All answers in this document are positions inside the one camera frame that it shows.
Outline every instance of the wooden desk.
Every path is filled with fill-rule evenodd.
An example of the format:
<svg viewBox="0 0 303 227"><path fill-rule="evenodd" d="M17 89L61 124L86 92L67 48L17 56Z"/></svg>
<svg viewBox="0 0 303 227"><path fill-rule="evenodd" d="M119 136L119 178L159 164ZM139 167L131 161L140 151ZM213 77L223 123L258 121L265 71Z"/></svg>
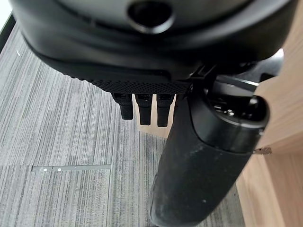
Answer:
<svg viewBox="0 0 303 227"><path fill-rule="evenodd" d="M269 102L272 113L258 148L271 148L272 154L254 155L237 181L246 227L303 227L302 1L284 51L281 75L257 90ZM152 126L141 126L140 130L167 137L172 116L169 127L158 128L156 111L153 102Z"/></svg>

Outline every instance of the metal floor strip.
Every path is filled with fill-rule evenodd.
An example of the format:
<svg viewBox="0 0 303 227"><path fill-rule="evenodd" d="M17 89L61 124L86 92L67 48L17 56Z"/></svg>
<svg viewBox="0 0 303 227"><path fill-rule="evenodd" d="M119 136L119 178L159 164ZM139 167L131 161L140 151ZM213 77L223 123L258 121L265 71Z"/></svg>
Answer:
<svg viewBox="0 0 303 227"><path fill-rule="evenodd" d="M33 166L32 172L57 172L57 171L79 171L110 169L111 165L86 165L86 166Z"/></svg>

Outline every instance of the gray carpet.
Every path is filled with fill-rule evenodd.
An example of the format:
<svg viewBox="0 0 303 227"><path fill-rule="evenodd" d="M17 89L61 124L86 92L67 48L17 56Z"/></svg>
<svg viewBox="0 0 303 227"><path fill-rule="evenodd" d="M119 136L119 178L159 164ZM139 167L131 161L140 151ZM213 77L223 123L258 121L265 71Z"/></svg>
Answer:
<svg viewBox="0 0 303 227"><path fill-rule="evenodd" d="M165 140L49 68L14 28L0 55L0 226L146 227ZM235 187L200 225L244 227Z"/></svg>

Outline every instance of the textured black surface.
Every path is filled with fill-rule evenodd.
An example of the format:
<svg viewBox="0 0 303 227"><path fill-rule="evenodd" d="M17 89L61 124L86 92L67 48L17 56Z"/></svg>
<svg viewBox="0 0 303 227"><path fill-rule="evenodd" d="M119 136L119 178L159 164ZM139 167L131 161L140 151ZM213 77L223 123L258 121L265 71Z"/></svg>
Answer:
<svg viewBox="0 0 303 227"><path fill-rule="evenodd" d="M160 227L198 225L220 204L253 152L230 153L203 143L190 115L184 99L155 176L150 215Z"/></svg>

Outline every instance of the round hole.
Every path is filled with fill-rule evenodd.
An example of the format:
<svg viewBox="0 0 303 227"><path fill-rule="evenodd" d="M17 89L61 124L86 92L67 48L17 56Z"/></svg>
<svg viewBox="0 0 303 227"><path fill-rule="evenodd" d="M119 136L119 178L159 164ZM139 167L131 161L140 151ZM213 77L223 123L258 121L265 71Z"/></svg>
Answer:
<svg viewBox="0 0 303 227"><path fill-rule="evenodd" d="M169 29L173 22L171 7L163 2L141 1L128 8L130 25L141 33L159 34Z"/></svg>

